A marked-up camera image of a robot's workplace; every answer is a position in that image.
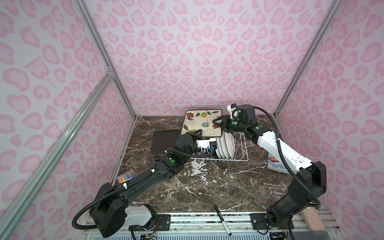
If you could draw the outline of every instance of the dish rack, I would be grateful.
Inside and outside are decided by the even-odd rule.
[[[229,114],[226,106],[196,106],[195,110],[206,110],[206,109],[221,109],[223,112],[223,115]],[[217,161],[234,161],[234,162],[248,162],[248,149],[247,149],[247,143],[244,136],[244,133],[235,133],[233,134],[233,137],[235,138],[235,156],[231,159],[225,159],[225,158],[214,158],[214,157],[192,157],[193,159],[199,159],[199,160],[217,160]]]

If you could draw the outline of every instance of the marble countertop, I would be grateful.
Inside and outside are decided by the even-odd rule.
[[[182,116],[139,117],[136,121],[119,175],[133,169],[135,175],[153,165],[159,155],[151,155],[154,131],[181,129]],[[258,122],[270,126],[265,116]],[[191,159],[171,180],[136,199],[133,205],[148,203],[157,212],[204,212],[221,210],[264,211],[282,197],[292,177],[266,168],[267,151],[247,141],[248,162]]]

